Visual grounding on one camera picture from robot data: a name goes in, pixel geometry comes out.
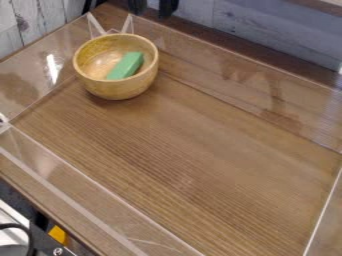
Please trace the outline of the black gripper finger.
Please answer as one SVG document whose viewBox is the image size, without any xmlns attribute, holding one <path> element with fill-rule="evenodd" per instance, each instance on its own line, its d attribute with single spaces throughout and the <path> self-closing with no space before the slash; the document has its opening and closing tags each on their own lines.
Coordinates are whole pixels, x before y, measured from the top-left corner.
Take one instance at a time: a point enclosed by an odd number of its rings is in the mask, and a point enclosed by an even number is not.
<svg viewBox="0 0 342 256">
<path fill-rule="evenodd" d="M 167 18 L 178 10 L 179 0 L 159 0 L 159 17 Z"/>
<path fill-rule="evenodd" d="M 146 10 L 146 0 L 128 0 L 128 9 L 135 15 L 140 15 Z"/>
</svg>

